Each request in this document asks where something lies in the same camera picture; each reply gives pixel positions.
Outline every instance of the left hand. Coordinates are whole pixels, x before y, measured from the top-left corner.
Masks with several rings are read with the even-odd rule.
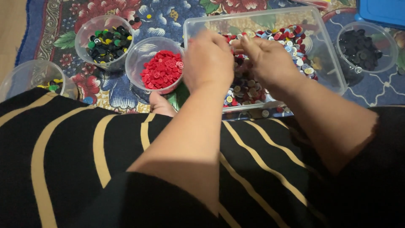
[[[220,34],[200,31],[185,53],[183,78],[190,93],[199,88],[227,92],[234,78],[234,57]]]

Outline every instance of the wooden floor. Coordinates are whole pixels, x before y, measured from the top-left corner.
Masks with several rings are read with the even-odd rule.
[[[26,29],[26,0],[0,0],[0,84],[14,68]]]

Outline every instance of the blue lid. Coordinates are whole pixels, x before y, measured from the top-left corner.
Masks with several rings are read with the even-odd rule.
[[[357,0],[358,14],[366,21],[382,26],[405,28],[405,1]]]

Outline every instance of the plastic cup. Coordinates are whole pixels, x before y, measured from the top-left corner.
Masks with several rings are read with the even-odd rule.
[[[375,68],[374,71],[368,71],[362,69],[361,67],[355,66],[343,55],[342,51],[340,50],[340,35],[350,30],[357,31],[359,29],[364,29],[366,31],[365,36],[372,37],[373,43],[383,53],[383,56],[381,57],[381,59],[378,60],[378,66]],[[353,80],[355,78],[362,79],[364,77],[364,74],[366,73],[377,74],[384,72],[394,66],[398,59],[398,49],[394,38],[381,26],[369,22],[353,22],[344,26],[337,35],[335,49],[337,57],[339,59],[339,63],[342,67],[343,74],[346,80],[349,79],[349,82],[350,80]]]
[[[164,37],[150,37],[144,39],[135,44],[134,47],[128,51],[128,57],[125,61],[125,71],[129,80],[138,88],[150,92],[156,91],[159,94],[167,94],[172,92],[179,85],[183,74],[170,86],[157,90],[146,88],[145,84],[142,82],[140,73],[145,69],[143,64],[149,62],[155,54],[161,50],[168,50],[174,54],[180,53],[181,58],[184,56],[184,51],[178,43]]]
[[[107,63],[94,62],[86,51],[87,45],[90,42],[90,36],[94,35],[97,30],[111,29],[113,26],[123,26],[132,36],[134,35],[134,29],[132,29],[131,25],[124,18],[115,15],[103,15],[95,17],[82,25],[76,35],[75,49],[79,57],[88,63],[94,64],[106,71],[123,71],[125,69],[125,58],[127,57],[128,51],[116,60]]]
[[[55,63],[47,60],[31,60],[20,64],[5,77],[0,86],[0,102],[53,79],[63,79],[60,95],[77,99],[78,91],[75,83],[66,77]]]

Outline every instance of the clear plastic container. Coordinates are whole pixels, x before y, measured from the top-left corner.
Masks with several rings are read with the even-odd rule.
[[[373,38],[373,43],[383,53],[383,56],[378,60],[378,66],[374,71],[367,71],[361,67],[355,66],[343,55],[342,51],[340,50],[340,35],[347,31],[357,31],[359,29],[364,29],[366,31],[365,36]],[[363,78],[364,75],[368,73],[377,74],[384,72],[393,67],[398,59],[398,49],[394,38],[381,26],[369,22],[353,22],[344,26],[337,35],[335,49],[342,67],[342,71],[346,79],[349,80],[354,78]]]
[[[75,83],[66,77],[55,63],[47,60],[31,60],[20,64],[5,77],[0,86],[0,102],[53,79],[63,79],[60,95],[77,99],[78,91]]]
[[[124,18],[115,15],[99,16],[82,25],[76,35],[75,48],[79,57],[88,63],[94,64],[106,71],[123,71],[125,69],[125,58],[127,57],[128,52],[124,53],[121,57],[114,61],[107,63],[95,63],[86,51],[87,45],[90,41],[90,36],[94,35],[95,31],[111,29],[113,26],[123,26],[132,35],[134,35],[134,29],[132,29],[131,25]],[[130,49],[133,45],[134,42],[132,40],[128,49]]]
[[[161,50],[168,50],[174,54],[180,53],[181,58],[184,56],[184,51],[178,43],[164,37],[150,37],[144,39],[135,44],[134,47],[128,51],[128,57],[125,61],[125,71],[129,80],[138,88],[151,92],[156,91],[159,94],[167,94],[172,92],[179,85],[183,74],[170,86],[157,90],[146,88],[142,82],[140,73],[145,69],[143,64],[149,62],[155,54]]]
[[[247,13],[236,13],[227,15],[218,15],[210,17],[190,18],[184,22],[184,45],[187,49],[188,39],[194,37],[201,29],[208,28],[222,34],[235,34],[245,28],[253,31],[267,30],[273,28],[285,28],[289,25],[301,25],[306,31],[311,31],[314,36],[307,36],[311,39],[311,51],[307,51],[309,59],[318,57],[321,59],[324,69],[316,70],[318,82],[333,92],[343,95],[347,89],[338,59],[336,57],[332,41],[326,31],[325,24],[319,11],[312,6],[292,7],[284,9],[272,9],[266,11],[254,11]],[[233,112],[247,110],[251,108],[267,108],[274,105],[273,99],[266,99],[267,103],[242,105],[224,108],[224,112]]]

